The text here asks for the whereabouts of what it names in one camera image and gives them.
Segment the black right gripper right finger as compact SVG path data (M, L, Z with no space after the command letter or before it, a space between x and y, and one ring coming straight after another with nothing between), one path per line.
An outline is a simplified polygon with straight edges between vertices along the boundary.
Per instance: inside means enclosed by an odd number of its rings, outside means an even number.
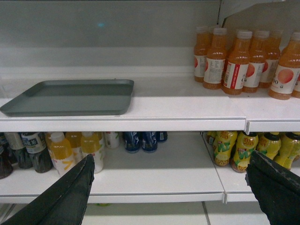
M300 177L253 151L245 180L271 225L300 223Z

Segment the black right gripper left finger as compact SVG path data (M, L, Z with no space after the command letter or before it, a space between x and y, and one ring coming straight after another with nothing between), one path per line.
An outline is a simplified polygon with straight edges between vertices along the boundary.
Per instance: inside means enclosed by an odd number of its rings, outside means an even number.
M3 222L4 225L80 225L94 181L89 154L39 197Z

